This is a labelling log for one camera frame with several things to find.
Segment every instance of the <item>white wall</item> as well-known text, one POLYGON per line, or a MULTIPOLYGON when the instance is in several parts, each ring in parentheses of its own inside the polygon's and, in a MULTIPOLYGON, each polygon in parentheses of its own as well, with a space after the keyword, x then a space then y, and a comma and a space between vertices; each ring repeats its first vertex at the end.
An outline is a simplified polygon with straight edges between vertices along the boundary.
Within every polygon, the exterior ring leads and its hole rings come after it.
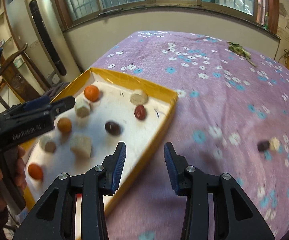
POLYGON ((278 41, 232 18, 192 10, 148 9, 106 17, 79 25, 64 33, 77 63, 87 69, 99 57, 131 33, 164 30, 198 33, 239 43, 274 57, 278 41))

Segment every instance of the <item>round ball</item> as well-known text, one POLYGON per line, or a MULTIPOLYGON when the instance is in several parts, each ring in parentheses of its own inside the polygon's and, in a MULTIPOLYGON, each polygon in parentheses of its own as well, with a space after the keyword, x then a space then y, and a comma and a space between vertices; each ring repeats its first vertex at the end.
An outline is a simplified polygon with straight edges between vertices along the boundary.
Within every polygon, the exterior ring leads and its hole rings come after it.
POLYGON ((90 85, 85 88, 84 95, 86 99, 95 102, 99 99, 100 91, 96 86, 90 85))
POLYGON ((43 171, 42 168, 35 163, 31 163, 28 167, 28 173, 31 178, 42 180, 43 179, 43 171))
POLYGON ((135 108, 135 111, 134 111, 134 116, 136 117, 136 119, 144 120, 147 116, 147 112, 146 112, 144 106, 142 106, 142 105, 137 106, 135 108))
POLYGON ((58 121, 58 129, 62 133, 71 132, 71 129, 72 129, 71 120, 69 118, 66 118, 66 117, 60 118, 58 121))

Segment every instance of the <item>blue gripper pad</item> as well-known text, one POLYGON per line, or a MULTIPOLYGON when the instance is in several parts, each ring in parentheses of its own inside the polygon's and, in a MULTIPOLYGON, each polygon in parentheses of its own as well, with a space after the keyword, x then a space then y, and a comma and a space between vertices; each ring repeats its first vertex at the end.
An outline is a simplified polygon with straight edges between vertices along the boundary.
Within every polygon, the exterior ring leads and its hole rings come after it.
POLYGON ((39 109, 45 105, 48 105, 50 103, 50 97, 48 96, 43 96, 37 99, 34 99, 32 101, 29 101, 25 103, 23 106, 23 111, 28 112, 31 110, 39 109))
POLYGON ((111 191, 113 194, 116 192, 116 190, 119 188, 119 183, 122 175, 122 170, 124 166, 124 162, 126 160, 126 144, 123 143, 120 152, 119 157, 116 162, 116 165, 114 167, 113 173, 112 173, 112 184, 111 184, 111 191))

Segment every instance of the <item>bed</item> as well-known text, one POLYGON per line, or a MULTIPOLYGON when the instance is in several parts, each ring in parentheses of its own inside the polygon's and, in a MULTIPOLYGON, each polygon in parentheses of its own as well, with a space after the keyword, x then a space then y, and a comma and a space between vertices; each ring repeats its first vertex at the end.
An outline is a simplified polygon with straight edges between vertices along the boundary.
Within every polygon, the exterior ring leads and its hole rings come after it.
MULTIPOLYGON (((159 150, 107 218, 110 239, 180 239, 186 197, 177 197, 171 188, 163 157, 168 141, 203 172, 232 174, 276 239, 287 232, 289 71, 247 50, 257 67, 214 37, 139 31, 92 65, 147 79, 179 96, 159 150), (258 142, 273 137, 280 140, 278 150, 259 153, 258 142)), ((213 230, 210 223, 209 239, 213 230)))

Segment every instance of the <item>brown round ball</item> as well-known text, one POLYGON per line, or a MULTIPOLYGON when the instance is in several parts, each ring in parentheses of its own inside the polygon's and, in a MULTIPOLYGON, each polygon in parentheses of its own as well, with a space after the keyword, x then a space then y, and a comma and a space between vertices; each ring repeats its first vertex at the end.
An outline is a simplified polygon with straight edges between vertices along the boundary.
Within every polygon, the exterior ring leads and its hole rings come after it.
POLYGON ((144 120, 147 116, 147 112, 144 106, 142 105, 137 106, 134 111, 134 116, 136 117, 136 119, 144 120))
POLYGON ((42 168, 35 163, 31 163, 28 167, 28 173, 31 178, 42 180, 43 179, 43 171, 42 168))
POLYGON ((60 118, 58 121, 58 129, 62 133, 71 132, 71 129, 72 129, 71 120, 67 117, 60 118))

